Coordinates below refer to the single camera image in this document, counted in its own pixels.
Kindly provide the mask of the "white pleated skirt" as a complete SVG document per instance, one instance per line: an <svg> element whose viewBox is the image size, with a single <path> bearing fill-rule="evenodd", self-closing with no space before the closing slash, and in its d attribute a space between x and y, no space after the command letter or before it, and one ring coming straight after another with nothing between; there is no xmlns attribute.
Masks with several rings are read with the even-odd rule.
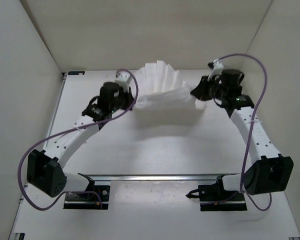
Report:
<svg viewBox="0 0 300 240"><path fill-rule="evenodd" d="M134 73L138 84L137 110L204 111L207 104L199 102L190 92L194 89L181 73L162 60L148 62Z"/></svg>

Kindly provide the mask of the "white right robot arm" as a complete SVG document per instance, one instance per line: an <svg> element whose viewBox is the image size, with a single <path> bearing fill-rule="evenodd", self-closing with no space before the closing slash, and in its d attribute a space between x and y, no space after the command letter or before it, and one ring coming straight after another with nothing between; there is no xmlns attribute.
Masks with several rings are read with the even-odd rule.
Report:
<svg viewBox="0 0 300 240"><path fill-rule="evenodd" d="M236 69L225 69L219 75L204 75L191 95L200 101L220 101L218 106L239 130L247 147L251 167L243 173L224 175L214 187L214 195L226 200L232 192L249 195L283 192L286 190L294 163L272 144L254 112L257 109L248 95L242 93L245 75Z"/></svg>

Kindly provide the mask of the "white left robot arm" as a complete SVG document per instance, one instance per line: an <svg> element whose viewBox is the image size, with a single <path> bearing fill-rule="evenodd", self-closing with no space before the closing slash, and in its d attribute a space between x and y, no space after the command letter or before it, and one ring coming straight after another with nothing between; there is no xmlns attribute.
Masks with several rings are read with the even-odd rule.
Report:
<svg viewBox="0 0 300 240"><path fill-rule="evenodd" d="M126 111L134 98L126 80L105 82L74 124L74 131L62 134L42 151L28 155L27 181L54 198L61 192L77 192L83 199L94 195L92 179L82 173L65 173L68 160L90 137L98 133L118 110Z"/></svg>

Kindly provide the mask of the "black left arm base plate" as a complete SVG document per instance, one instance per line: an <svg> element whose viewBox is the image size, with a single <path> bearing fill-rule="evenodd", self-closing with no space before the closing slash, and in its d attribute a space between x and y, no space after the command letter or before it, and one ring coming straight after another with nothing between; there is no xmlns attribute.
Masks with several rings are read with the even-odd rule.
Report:
<svg viewBox="0 0 300 240"><path fill-rule="evenodd" d="M109 181L95 181L92 193L67 193L63 208L66 210L108 210L110 200L111 183Z"/></svg>

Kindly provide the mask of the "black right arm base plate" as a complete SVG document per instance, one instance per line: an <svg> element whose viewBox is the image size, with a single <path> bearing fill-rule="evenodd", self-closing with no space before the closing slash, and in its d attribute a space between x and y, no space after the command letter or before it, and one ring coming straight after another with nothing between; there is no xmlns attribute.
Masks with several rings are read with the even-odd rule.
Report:
<svg viewBox="0 0 300 240"><path fill-rule="evenodd" d="M198 185L185 195L188 199L199 199L201 212L247 211L245 197L237 191L227 191L219 183Z"/></svg>

